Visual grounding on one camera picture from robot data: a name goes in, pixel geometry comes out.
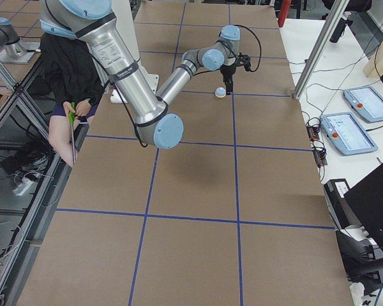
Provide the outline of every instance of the blue shorts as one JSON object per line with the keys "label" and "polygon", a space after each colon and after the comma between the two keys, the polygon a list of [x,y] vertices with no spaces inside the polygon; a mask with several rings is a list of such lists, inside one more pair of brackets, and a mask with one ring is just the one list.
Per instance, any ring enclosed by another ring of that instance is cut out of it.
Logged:
{"label": "blue shorts", "polygon": [[[93,105],[91,107],[91,109],[89,110],[88,114],[86,116],[83,116],[83,117],[78,117],[78,120],[81,122],[85,122],[87,120],[87,118],[90,118],[93,115],[95,115],[97,108],[98,108],[98,104]],[[54,109],[52,110],[51,116],[64,116],[64,117],[66,117],[63,106],[56,103]]]}

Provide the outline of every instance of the computer monitor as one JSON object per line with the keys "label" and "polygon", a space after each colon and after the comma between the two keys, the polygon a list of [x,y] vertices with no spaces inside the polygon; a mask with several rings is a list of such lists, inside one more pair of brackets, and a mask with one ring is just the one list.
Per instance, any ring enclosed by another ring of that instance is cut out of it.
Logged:
{"label": "computer monitor", "polygon": [[383,251],[383,163],[345,193],[345,199]]}

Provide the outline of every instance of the screwdriver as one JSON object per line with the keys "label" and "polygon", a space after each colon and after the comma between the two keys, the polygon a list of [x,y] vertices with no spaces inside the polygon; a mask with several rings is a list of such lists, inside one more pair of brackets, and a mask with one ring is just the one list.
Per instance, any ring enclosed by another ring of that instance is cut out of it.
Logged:
{"label": "screwdriver", "polygon": [[[73,109],[75,109],[76,103],[71,102],[71,106]],[[70,126],[71,126],[71,142],[72,142],[72,160],[73,164],[77,161],[77,154],[75,152],[75,139],[74,139],[74,120],[75,120],[75,114],[73,112],[68,112],[68,118],[70,120]]]}

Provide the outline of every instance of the person's hand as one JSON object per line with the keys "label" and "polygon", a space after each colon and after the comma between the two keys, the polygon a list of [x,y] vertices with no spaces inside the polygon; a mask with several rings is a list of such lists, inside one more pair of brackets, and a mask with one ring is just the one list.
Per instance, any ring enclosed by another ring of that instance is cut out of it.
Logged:
{"label": "person's hand", "polygon": [[71,102],[68,102],[68,101],[65,101],[63,103],[63,108],[64,108],[64,112],[65,112],[65,115],[68,117],[68,113],[69,112],[73,112],[75,113],[75,110],[72,108],[71,106]]}
{"label": "person's hand", "polygon": [[77,107],[75,107],[75,115],[79,117],[86,116],[91,109],[91,105],[89,104],[88,100],[82,100],[81,102],[78,102]]}

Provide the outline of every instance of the white desk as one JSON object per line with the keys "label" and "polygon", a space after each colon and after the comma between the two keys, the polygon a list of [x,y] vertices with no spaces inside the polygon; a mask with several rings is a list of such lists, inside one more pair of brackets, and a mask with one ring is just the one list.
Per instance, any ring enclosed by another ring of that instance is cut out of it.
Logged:
{"label": "white desk", "polygon": [[[287,19],[285,21],[283,28],[280,30],[290,62],[304,62],[304,60],[309,57],[323,25],[324,21],[322,20]],[[372,46],[369,46],[367,51],[370,51],[372,48]],[[345,34],[339,39],[338,43],[327,43],[315,71],[320,69],[343,68],[357,62],[363,55],[363,50],[347,27]],[[318,83],[332,89],[348,89],[374,83],[378,79],[366,78],[363,73],[363,68],[367,62],[368,59],[364,57],[356,65],[351,65],[343,70],[314,73],[307,85],[308,101],[322,110],[325,109],[327,105],[324,114],[351,112],[351,107],[344,100],[342,91],[330,91],[319,85],[312,84]],[[290,64],[290,68],[293,73],[294,83],[296,84],[300,76],[297,72],[303,70],[304,64]],[[383,96],[382,82],[377,82],[372,86]],[[301,96],[300,102],[303,111],[307,112],[311,117],[320,116],[320,111],[306,102],[305,92]],[[357,115],[356,117],[365,129],[383,125],[383,122],[369,124]],[[379,146],[378,151],[355,156],[341,155],[333,147],[330,140],[326,139],[326,137],[323,138],[327,149],[327,166],[325,166],[325,175],[322,180],[323,184],[330,179],[345,178],[349,186],[352,187],[378,167],[379,161],[377,157],[383,161],[383,128],[371,131],[369,135]],[[378,306],[381,305],[383,305],[383,292],[378,303]]]}

